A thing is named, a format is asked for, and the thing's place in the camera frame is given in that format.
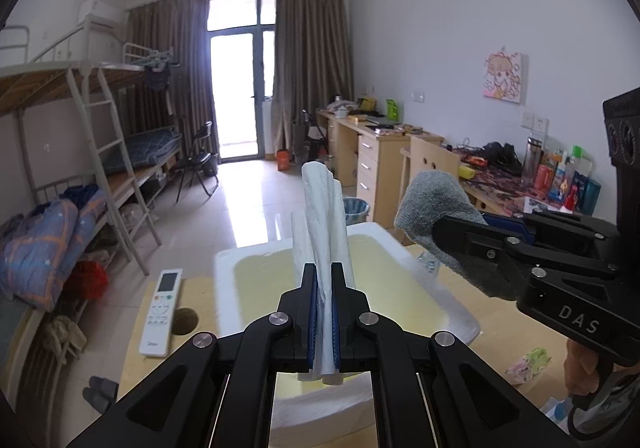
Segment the human hand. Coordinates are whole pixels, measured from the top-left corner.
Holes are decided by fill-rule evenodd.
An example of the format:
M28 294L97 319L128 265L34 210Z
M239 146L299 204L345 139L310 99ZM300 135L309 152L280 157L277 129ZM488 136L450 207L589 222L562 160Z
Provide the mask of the human hand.
M596 368L599 358L600 356L597 352L578 342L567 340L566 359L564 361L564 386L566 386L570 394L586 396L598 389L600 376ZM613 370L615 372L626 370L628 374L637 374L640 372L640 363L631 368L614 365Z

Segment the brown curtain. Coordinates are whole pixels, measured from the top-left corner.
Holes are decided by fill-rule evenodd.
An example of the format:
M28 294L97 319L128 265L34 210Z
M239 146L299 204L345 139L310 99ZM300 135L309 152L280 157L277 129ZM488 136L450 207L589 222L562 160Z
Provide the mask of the brown curtain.
M303 109L353 99L344 0L276 0L275 55L273 144L290 150Z
M209 0L158 0L132 9L127 21L127 41L174 50L180 66L171 67L169 94L187 147L198 129L215 118L208 16ZM133 133L174 124L164 92L154 92L143 83L127 93L127 115ZM212 152L215 143L212 139Z

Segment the red plastic bag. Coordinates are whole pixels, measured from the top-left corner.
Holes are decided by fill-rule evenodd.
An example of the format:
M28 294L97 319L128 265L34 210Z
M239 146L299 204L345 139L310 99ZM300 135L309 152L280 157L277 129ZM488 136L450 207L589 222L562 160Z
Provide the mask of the red plastic bag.
M97 262L76 263L65 283L65 292L81 300L100 300L109 285L109 275Z
M278 172L289 169L289 151L279 150L276 153L276 161L278 163Z

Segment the remote control screen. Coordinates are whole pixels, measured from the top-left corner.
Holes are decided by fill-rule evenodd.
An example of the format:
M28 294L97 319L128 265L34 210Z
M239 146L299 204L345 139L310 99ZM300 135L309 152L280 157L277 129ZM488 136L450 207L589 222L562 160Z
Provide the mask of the remote control screen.
M162 280L160 281L160 287L158 287L158 291L171 291L174 288L175 279L178 276L176 272L174 273L165 273L162 275Z

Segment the slipper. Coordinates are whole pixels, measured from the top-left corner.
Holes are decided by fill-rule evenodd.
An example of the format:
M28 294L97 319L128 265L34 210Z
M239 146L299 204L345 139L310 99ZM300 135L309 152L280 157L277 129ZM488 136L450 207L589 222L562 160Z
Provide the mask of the slipper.
M108 380L107 378L99 378L98 376L91 376L89 378L89 388L97 390L111 402L116 401L118 384L115 381Z
M82 389L82 397L101 414L104 414L112 404L112 401L110 401L109 398L88 386Z

